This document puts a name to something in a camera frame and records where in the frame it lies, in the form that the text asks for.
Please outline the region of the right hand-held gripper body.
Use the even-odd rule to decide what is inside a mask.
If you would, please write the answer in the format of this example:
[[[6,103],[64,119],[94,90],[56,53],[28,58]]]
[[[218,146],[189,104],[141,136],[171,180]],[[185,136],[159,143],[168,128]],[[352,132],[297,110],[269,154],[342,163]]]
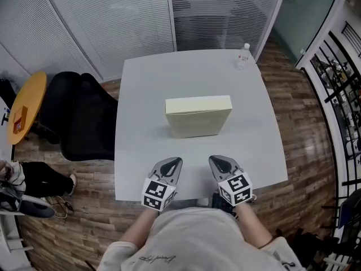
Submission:
[[[220,196],[231,206],[247,202],[252,198],[252,183],[247,172],[234,171],[234,175],[218,183]]]

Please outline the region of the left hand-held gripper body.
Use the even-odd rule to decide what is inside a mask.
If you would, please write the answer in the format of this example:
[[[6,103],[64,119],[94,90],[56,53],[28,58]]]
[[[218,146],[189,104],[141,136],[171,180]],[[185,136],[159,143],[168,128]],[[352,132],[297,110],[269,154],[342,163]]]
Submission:
[[[175,198],[177,184],[164,180],[146,178],[142,188],[141,204],[144,207],[163,211]]]

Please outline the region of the pale yellow box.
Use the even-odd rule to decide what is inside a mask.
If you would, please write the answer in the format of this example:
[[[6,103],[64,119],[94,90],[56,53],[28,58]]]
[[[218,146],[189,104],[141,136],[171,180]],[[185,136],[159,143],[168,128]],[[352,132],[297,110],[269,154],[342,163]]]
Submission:
[[[165,101],[165,116],[178,138],[219,134],[232,111],[229,95],[174,98]]]

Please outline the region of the person's right forearm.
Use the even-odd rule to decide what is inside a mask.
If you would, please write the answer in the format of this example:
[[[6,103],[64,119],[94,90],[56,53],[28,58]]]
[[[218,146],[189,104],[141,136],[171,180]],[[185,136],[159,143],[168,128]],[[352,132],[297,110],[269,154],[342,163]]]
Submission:
[[[273,241],[273,236],[260,222],[249,204],[238,204],[235,211],[238,216],[238,226],[247,243],[260,249]]]

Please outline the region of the person's left forearm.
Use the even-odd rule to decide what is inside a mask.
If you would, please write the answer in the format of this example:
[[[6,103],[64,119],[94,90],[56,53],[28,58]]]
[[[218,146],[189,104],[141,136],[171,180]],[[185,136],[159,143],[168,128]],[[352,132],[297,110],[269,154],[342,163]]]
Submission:
[[[146,208],[135,220],[132,226],[124,232],[120,238],[120,242],[132,243],[137,247],[137,249],[141,249],[146,243],[152,229],[152,225],[158,215],[158,211]]]

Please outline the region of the black battery pack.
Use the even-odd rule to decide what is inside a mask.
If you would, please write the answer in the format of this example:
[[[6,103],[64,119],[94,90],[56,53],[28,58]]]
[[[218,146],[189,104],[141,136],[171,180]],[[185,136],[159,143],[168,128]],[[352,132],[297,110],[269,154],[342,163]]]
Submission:
[[[235,219],[238,218],[236,212],[234,211],[234,207],[221,197],[218,192],[215,192],[212,195],[212,208],[220,209],[221,211],[230,214]]]

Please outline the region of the person's white t-shirt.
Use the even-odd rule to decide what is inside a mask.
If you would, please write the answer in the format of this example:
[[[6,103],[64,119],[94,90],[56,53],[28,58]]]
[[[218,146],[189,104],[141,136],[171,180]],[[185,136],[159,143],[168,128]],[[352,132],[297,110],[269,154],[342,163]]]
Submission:
[[[305,271],[283,237],[258,249],[238,218],[214,208],[159,213],[141,249],[113,242],[96,271]]]

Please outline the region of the black office chair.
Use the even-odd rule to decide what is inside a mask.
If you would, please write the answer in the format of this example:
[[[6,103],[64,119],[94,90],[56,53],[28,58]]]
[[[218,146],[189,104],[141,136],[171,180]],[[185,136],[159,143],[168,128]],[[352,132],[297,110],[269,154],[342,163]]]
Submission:
[[[114,160],[117,107],[91,74],[60,72],[47,87],[39,123],[57,136],[67,160]]]

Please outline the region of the clear plastic water bottle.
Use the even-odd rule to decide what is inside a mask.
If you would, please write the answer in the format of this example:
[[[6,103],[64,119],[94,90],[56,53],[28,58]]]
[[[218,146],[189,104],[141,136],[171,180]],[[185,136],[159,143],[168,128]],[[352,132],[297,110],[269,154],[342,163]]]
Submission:
[[[236,62],[236,68],[238,70],[243,69],[244,66],[246,65],[249,57],[250,57],[250,44],[245,43],[239,51],[239,54],[237,57],[237,62]]]

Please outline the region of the black metal railing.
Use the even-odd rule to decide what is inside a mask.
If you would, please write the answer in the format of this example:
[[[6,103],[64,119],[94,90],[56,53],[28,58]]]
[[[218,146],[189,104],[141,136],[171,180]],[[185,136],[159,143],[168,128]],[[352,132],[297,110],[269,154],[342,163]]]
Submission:
[[[316,94],[332,145],[334,197],[331,230],[338,247],[325,271],[361,271],[361,37],[344,23],[330,30],[301,67]]]

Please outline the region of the grey stool seat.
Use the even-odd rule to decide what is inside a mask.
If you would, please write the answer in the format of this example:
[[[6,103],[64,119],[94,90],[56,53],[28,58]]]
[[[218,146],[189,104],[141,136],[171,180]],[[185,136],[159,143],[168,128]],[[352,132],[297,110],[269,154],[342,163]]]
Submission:
[[[21,197],[18,211],[36,218],[52,218],[55,216],[55,210],[46,200],[28,195]]]

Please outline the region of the small orange box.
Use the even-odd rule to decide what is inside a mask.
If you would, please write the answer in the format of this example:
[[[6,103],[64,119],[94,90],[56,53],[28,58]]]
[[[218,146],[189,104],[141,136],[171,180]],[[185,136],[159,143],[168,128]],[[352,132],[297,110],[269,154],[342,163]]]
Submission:
[[[13,134],[18,134],[25,128],[28,108],[22,106],[16,111],[13,119]]]

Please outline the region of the round orange table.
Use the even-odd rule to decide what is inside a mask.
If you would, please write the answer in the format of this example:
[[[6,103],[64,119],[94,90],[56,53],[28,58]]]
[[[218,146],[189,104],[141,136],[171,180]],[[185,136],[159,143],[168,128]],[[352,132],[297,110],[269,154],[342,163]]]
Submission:
[[[7,140],[10,144],[16,145],[28,137],[30,132],[46,139],[52,144],[58,144],[59,138],[51,131],[46,130],[40,124],[39,111],[46,93],[47,75],[40,71],[33,74],[21,87],[16,95],[8,117]],[[18,134],[13,134],[14,114],[22,106],[28,108],[25,128]]]

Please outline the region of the white shelf unit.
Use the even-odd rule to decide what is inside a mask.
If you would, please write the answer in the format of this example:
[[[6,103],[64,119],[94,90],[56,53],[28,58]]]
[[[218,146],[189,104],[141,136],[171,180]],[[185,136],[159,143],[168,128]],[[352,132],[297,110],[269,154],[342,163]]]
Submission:
[[[0,271],[34,271],[28,254],[34,247],[21,234],[20,216],[0,209]]]

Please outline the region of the frosted glass door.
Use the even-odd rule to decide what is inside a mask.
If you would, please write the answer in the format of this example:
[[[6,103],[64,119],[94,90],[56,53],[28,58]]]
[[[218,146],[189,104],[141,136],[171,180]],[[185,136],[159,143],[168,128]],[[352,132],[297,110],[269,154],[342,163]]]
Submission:
[[[334,0],[283,0],[272,35],[297,64],[319,33]]]

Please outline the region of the black bag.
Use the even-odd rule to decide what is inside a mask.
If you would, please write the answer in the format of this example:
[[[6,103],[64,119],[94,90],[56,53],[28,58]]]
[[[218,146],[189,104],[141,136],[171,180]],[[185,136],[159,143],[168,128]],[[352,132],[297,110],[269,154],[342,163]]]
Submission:
[[[5,102],[7,108],[11,109],[16,98],[16,94],[7,79],[0,78],[0,97]]]

